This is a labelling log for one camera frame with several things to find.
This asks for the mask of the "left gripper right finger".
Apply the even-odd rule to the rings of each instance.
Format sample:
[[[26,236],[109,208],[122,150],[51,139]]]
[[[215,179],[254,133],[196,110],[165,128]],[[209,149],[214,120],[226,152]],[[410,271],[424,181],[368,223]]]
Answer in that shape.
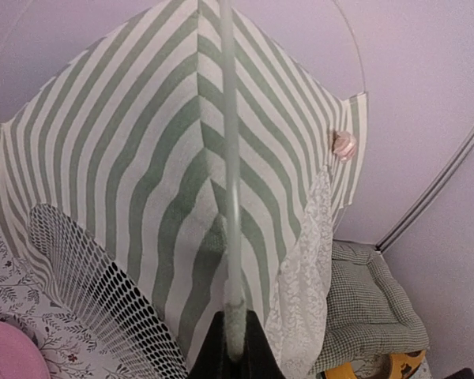
[[[246,379],[285,379],[277,365],[258,316],[246,312],[244,352],[240,361],[240,377]]]

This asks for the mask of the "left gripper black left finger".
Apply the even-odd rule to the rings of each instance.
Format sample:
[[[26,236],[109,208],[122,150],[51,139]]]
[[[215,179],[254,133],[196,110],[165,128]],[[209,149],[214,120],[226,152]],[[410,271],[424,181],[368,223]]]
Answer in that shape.
[[[188,379],[229,378],[229,365],[224,312],[218,311],[213,317],[197,359],[189,372]]]

